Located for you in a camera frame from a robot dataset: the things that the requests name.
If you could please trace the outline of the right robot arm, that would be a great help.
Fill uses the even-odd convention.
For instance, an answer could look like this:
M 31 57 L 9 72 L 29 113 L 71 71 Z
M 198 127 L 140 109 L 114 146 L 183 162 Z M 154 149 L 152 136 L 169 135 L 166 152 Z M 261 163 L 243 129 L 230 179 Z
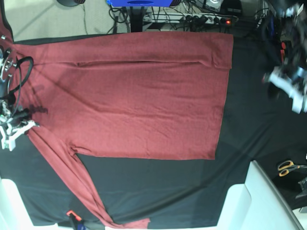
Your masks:
M 19 83 L 13 89 L 10 88 L 16 70 L 21 71 L 21 64 L 29 63 L 25 77 L 19 73 Z M 16 139 L 39 124 L 31 119 L 28 108 L 23 109 L 19 105 L 21 88 L 30 77 L 34 66 L 32 57 L 14 59 L 11 48 L 0 47 L 0 144 L 3 150 L 13 151 L 16 147 Z

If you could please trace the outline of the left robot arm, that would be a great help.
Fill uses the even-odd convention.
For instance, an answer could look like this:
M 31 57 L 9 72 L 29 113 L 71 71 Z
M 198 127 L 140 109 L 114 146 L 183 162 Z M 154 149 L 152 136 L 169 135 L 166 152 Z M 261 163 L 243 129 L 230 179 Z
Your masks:
M 307 111 L 307 2 L 269 0 L 268 14 L 261 26 L 261 38 L 269 57 L 276 63 L 265 73 L 268 96 L 284 91 L 292 99 L 292 111 Z

